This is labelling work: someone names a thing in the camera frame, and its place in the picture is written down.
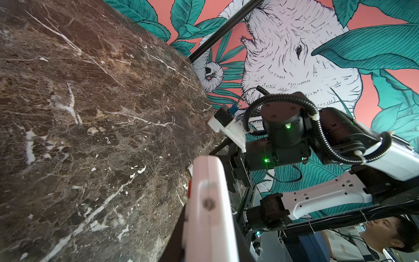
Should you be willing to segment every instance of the man's black hair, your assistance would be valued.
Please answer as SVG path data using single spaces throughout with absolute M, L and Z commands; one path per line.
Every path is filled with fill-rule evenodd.
M 399 223 L 397 225 L 397 235 L 394 237 L 398 240 L 400 240 L 404 247 L 392 247 L 393 249 L 402 251 L 402 252 L 413 252 L 413 247 L 419 244 L 419 230 L 416 227 L 416 225 L 409 221 L 409 219 L 397 215 L 396 216 L 399 219 Z

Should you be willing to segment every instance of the white shirt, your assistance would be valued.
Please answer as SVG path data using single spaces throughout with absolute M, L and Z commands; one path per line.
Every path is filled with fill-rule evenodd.
M 325 230 L 325 232 L 329 238 L 330 249 L 332 251 L 331 256 L 337 261 L 364 259 L 357 246 L 353 245 L 351 242 L 347 241 L 345 238 L 332 230 Z M 374 250 L 372 247 L 370 247 L 370 249 L 378 254 L 380 257 L 379 261 L 387 259 L 381 252 Z

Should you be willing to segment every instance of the man's neck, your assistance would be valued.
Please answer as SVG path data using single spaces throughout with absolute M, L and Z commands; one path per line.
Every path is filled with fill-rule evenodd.
M 360 232 L 360 237 L 362 237 L 365 240 L 365 242 L 370 248 L 374 249 L 377 252 L 383 253 L 383 249 L 386 248 L 385 246 L 377 243 L 373 238 L 369 236 L 369 234 L 366 234 L 365 232 Z

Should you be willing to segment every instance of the elephant eye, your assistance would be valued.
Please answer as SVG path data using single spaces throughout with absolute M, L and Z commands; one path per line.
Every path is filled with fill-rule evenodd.
M 298 57 L 298 59 L 300 59 L 300 54 L 301 54 L 301 51 L 303 50 L 303 48 L 301 47 L 301 45 L 299 45 L 296 49 L 295 49 L 295 52 L 297 53 L 297 57 Z

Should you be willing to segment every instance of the black metal bar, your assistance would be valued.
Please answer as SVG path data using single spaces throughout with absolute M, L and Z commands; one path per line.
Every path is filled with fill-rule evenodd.
M 189 55 L 191 63 L 198 59 L 202 54 L 211 48 L 218 40 L 220 40 L 228 31 L 230 31 L 236 24 L 242 21 L 253 9 L 258 7 L 263 0 L 250 0 L 245 4 L 236 14 L 230 17 L 215 33 L 210 36 L 200 47 L 198 47 L 192 54 Z
M 233 143 L 233 141 L 229 137 L 225 138 L 213 151 L 209 153 L 209 155 L 215 156 L 218 152 L 220 152 L 223 148 L 231 143 Z
M 326 216 L 302 222 L 291 224 L 284 230 L 286 235 L 306 234 L 314 231 L 321 231 L 328 228 L 341 228 L 354 226 L 367 220 L 387 218 L 401 214 L 417 214 L 419 210 L 419 200 L 404 203 L 398 206 L 369 206 L 341 214 Z

